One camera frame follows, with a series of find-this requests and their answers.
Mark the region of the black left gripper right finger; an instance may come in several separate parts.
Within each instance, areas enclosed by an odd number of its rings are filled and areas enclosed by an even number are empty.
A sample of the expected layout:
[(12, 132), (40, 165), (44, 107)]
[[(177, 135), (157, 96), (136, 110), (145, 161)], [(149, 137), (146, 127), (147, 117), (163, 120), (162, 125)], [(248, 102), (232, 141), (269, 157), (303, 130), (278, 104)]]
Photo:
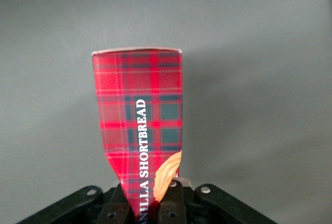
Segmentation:
[(159, 224), (187, 223), (182, 183), (173, 179), (158, 208)]

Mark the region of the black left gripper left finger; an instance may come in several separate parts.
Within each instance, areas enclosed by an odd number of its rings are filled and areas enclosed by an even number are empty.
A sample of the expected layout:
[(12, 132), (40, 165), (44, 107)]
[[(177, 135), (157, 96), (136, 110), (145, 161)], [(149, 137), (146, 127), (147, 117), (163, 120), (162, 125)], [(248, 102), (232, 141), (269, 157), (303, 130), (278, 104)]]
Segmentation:
[(97, 224), (117, 223), (131, 224), (135, 223), (133, 211), (123, 193), (122, 187), (111, 188), (103, 195), (103, 207), (97, 218)]

